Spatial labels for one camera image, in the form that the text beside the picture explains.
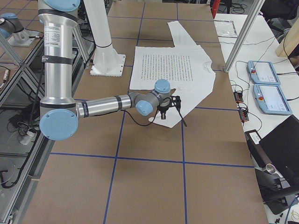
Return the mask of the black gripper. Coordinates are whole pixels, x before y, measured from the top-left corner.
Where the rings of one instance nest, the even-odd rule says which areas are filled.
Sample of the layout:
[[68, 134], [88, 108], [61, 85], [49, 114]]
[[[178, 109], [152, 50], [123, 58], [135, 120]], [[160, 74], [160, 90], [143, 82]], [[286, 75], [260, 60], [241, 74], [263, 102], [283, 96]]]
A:
[[[166, 97], [163, 100], [162, 104], [157, 107], [161, 114], [166, 114], [166, 112], [170, 108], [170, 99], [171, 99], [170, 96]], [[185, 122], [185, 120], [184, 120], [184, 118], [183, 118], [183, 116], [181, 114], [181, 111], [180, 111], [180, 109], [181, 109], [181, 103], [177, 103], [176, 109], [177, 109], [177, 111], [179, 113], [179, 116], [181, 117], [181, 121], [183, 122], [184, 126], [187, 127], [187, 123]]]

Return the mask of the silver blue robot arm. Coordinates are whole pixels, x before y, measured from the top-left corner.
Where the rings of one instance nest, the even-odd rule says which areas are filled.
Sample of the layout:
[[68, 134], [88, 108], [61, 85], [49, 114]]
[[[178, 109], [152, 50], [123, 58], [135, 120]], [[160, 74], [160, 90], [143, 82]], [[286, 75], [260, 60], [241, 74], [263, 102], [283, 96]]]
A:
[[141, 115], [181, 108], [179, 96], [170, 94], [165, 79], [155, 82], [148, 94], [126, 95], [76, 102], [72, 97], [72, 35], [78, 21], [78, 0], [41, 0], [39, 18], [44, 25], [45, 96], [40, 101], [39, 127], [50, 140], [65, 140], [78, 128], [80, 118], [95, 117], [135, 108]]
[[0, 15], [0, 33], [7, 39], [12, 34], [18, 34], [24, 30], [23, 25], [14, 13]]

